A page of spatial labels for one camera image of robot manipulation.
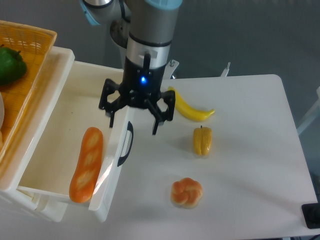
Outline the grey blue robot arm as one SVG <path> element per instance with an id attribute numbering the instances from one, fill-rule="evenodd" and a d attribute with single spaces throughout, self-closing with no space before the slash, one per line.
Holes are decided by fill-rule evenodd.
<path id="1" fill-rule="evenodd" d="M 110 36 L 125 50 L 121 83 L 106 79 L 99 108 L 113 126 L 116 111 L 129 106 L 148 109 L 154 116 L 152 133 L 172 121 L 175 93 L 161 91 L 175 31 L 180 0 L 81 0 L 91 25 L 111 21 Z"/>

